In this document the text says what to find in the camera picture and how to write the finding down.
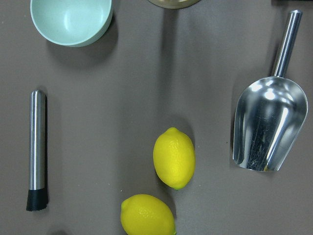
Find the steel ice scoop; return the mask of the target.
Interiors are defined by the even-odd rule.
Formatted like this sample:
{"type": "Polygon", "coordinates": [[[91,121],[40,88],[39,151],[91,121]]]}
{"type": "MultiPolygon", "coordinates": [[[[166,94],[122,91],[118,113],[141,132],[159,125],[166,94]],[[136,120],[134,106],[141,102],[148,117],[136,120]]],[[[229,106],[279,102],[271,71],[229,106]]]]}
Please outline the steel ice scoop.
{"type": "Polygon", "coordinates": [[[271,76],[249,85],[240,95],[234,118],[233,161],[254,171],[278,171],[308,113],[303,89],[285,77],[302,18],[289,12],[271,76]]]}

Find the lower yellow lemon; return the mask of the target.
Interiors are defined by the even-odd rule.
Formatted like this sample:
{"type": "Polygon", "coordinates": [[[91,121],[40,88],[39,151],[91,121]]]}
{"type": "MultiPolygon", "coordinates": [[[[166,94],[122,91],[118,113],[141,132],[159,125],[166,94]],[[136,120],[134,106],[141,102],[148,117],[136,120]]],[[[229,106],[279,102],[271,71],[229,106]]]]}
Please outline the lower yellow lemon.
{"type": "Polygon", "coordinates": [[[120,221],[128,235],[175,235],[170,208],[148,194],[133,195],[121,203],[120,221]]]}

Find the wooden mug tree stand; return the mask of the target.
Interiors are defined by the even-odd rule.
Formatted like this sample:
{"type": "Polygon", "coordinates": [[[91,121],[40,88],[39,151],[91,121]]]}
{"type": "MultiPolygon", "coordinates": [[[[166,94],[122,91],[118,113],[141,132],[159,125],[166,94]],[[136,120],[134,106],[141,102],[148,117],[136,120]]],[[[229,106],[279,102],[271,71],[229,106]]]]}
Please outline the wooden mug tree stand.
{"type": "Polygon", "coordinates": [[[182,9],[198,3],[200,0],[149,0],[150,3],[166,9],[182,9]]]}

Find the dark brown box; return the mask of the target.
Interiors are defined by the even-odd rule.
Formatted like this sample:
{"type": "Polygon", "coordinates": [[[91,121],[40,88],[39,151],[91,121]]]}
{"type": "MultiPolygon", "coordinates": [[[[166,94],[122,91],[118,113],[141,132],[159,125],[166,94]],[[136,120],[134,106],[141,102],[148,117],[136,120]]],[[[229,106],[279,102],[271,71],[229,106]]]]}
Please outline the dark brown box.
{"type": "Polygon", "coordinates": [[[288,5],[288,4],[293,4],[293,5],[304,5],[304,4],[312,4],[312,0],[272,0],[272,4],[274,5],[288,5]]]}

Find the yellow lemon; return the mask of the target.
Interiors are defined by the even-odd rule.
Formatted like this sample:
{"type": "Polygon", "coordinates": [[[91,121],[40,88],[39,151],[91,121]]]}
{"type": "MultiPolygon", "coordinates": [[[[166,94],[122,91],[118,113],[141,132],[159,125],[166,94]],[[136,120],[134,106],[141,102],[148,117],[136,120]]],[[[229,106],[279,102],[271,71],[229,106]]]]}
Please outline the yellow lemon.
{"type": "Polygon", "coordinates": [[[177,128],[170,127],[155,142],[153,162],[163,183],[176,190],[184,188],[193,177],[196,166],[191,139],[177,128]]]}
{"type": "Polygon", "coordinates": [[[175,235],[170,208],[148,194],[133,195],[121,203],[120,221],[128,235],[175,235]]]}

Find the mint green bowl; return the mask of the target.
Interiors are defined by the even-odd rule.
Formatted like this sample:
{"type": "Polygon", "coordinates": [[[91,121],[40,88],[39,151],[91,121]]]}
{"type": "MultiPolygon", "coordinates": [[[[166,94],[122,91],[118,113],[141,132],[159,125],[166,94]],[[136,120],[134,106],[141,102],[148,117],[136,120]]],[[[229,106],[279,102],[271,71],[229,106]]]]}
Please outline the mint green bowl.
{"type": "Polygon", "coordinates": [[[84,47],[100,39],[112,20],[111,0],[32,0],[31,18],[48,41],[84,47]]]}

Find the steel muddler black tip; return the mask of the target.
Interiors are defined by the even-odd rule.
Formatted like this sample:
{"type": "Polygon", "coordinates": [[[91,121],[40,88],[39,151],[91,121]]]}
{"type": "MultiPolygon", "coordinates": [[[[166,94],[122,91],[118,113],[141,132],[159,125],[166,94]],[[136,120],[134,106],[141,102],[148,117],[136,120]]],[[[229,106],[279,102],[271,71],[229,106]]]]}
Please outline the steel muddler black tip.
{"type": "Polygon", "coordinates": [[[47,207],[46,125],[47,98],[43,91],[30,95],[29,187],[26,210],[40,211],[47,207]]]}

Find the upper yellow lemon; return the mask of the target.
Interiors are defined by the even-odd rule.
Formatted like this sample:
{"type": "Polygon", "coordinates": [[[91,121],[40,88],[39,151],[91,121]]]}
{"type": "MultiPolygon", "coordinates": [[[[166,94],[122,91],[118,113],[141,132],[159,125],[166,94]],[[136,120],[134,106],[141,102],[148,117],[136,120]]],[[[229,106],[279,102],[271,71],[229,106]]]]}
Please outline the upper yellow lemon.
{"type": "Polygon", "coordinates": [[[163,183],[176,190],[184,188],[193,177],[196,166],[191,139],[177,128],[170,127],[155,142],[153,162],[163,183]]]}

